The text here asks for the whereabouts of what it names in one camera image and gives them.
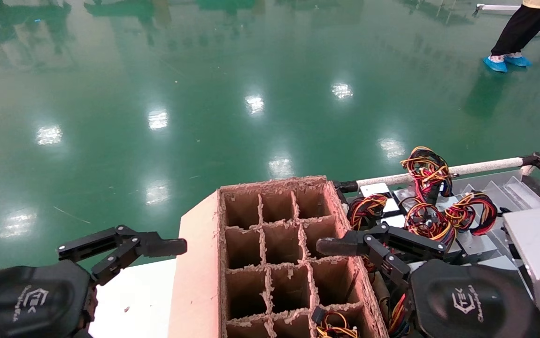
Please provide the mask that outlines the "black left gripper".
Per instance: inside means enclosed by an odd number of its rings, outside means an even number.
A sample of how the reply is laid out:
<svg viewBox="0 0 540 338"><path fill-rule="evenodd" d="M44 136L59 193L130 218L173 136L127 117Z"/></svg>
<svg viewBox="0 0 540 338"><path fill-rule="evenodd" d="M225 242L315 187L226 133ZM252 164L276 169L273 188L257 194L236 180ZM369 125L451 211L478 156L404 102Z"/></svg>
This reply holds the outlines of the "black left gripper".
<svg viewBox="0 0 540 338"><path fill-rule="evenodd" d="M104 286L141 256L187 250L185 239L118 225L62 244L56 264L0 270L0 338L87 338L98 305L92 279ZM105 253L109 257L92 267L93 278L72 262Z"/></svg>

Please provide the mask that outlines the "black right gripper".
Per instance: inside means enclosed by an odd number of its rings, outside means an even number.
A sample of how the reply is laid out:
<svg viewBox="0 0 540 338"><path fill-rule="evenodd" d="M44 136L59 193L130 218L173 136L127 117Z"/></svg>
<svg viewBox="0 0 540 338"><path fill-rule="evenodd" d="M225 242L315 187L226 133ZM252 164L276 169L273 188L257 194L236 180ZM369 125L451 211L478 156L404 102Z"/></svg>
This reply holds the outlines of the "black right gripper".
<svg viewBox="0 0 540 338"><path fill-rule="evenodd" d="M414 257L443 257L447 251L442 242L386 223L317 240L319 253L366 257L393 283L407 287L411 270L388 248ZM410 319L425 338L529 338L535 310L516 271L431 260L410 276Z"/></svg>

